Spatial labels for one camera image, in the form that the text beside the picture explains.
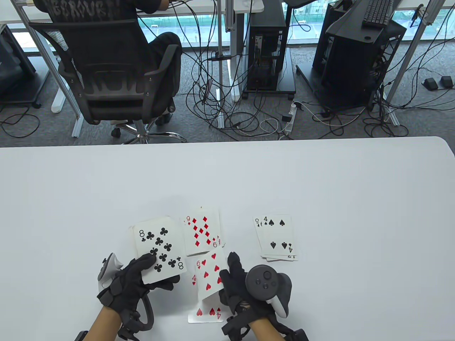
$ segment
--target black glove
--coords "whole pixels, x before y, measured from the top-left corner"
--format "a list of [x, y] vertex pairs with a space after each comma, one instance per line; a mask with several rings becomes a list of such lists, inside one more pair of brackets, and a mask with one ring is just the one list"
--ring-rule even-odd
[[247, 273], [242, 268], [240, 258], [235, 252], [231, 252], [227, 258], [229, 271], [221, 270], [220, 277], [224, 289], [219, 291], [222, 304], [229, 306], [231, 312], [238, 314], [245, 310], [253, 310], [256, 320], [275, 314], [275, 310], [265, 301], [253, 298], [247, 291], [245, 278]]
[[155, 288], [172, 290], [174, 284], [179, 282], [180, 276], [170, 277], [152, 284], [144, 284], [142, 281], [141, 271], [149, 269], [156, 261], [157, 257], [150, 253], [133, 259], [115, 274], [111, 285], [98, 294], [100, 302], [121, 314], [124, 310], [136, 311], [139, 300], [150, 290]]

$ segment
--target keyboard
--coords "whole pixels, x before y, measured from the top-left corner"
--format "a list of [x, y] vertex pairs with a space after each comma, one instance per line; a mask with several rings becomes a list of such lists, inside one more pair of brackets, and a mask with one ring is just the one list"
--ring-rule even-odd
[[386, 27], [393, 13], [394, 0], [370, 0], [362, 24]]

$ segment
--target vr controller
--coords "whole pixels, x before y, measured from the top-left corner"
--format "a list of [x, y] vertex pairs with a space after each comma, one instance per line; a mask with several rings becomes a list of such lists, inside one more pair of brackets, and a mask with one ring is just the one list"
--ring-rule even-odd
[[[253, 267], [247, 273], [245, 285], [253, 298], [270, 304], [279, 317], [288, 317], [292, 289], [292, 282], [288, 275], [277, 273], [272, 267], [261, 264]], [[293, 331], [278, 322], [275, 314], [269, 315], [268, 319], [280, 334], [285, 335], [286, 341], [308, 341], [303, 329]], [[242, 312], [228, 318], [222, 331], [224, 335], [229, 336], [231, 341], [241, 341], [250, 330], [248, 325], [250, 321], [248, 311]], [[241, 332], [242, 328], [246, 328], [244, 333]]]
[[[103, 267], [98, 275], [98, 290], [99, 292], [108, 288], [111, 285], [112, 280], [115, 277], [117, 271], [121, 269], [123, 264], [119, 262], [114, 253], [111, 253], [109, 257], [103, 260]], [[142, 297], [142, 302], [144, 303], [144, 308], [147, 316], [147, 323], [143, 323], [139, 320], [141, 314], [137, 311], [123, 311], [120, 314], [122, 326], [118, 331], [119, 337], [124, 340], [135, 340], [139, 341], [134, 334], [139, 331], [147, 331], [153, 327], [154, 316], [152, 305], [147, 294]]]
[[272, 267], [260, 264], [247, 273], [245, 285], [251, 296], [269, 303], [279, 317], [288, 317], [292, 289], [288, 275], [277, 273]]

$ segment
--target stack of playing cards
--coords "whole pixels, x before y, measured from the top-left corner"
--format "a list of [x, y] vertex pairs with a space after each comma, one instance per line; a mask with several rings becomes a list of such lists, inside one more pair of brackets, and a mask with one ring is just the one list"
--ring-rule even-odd
[[187, 256], [216, 249], [221, 245], [221, 226], [218, 210], [198, 209], [182, 219]]
[[261, 257], [267, 261], [296, 261], [297, 249], [291, 216], [264, 214], [253, 217], [261, 246]]
[[170, 217], [143, 221], [132, 227], [136, 258], [151, 253], [157, 262], [142, 272], [145, 284], [179, 275], [187, 270], [182, 234]]
[[221, 304], [218, 292], [223, 288], [220, 271], [227, 269], [226, 258], [222, 248], [212, 250], [203, 256], [193, 258], [196, 274], [192, 278], [193, 286], [197, 286], [196, 307], [188, 314], [189, 323], [223, 322], [231, 312], [229, 307]]

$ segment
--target black t-shirt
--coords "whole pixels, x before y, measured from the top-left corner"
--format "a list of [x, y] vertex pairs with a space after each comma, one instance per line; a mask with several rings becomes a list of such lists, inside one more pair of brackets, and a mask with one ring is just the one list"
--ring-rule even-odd
[[136, 18], [136, 8], [152, 14], [161, 0], [33, 0], [53, 22], [111, 21]]

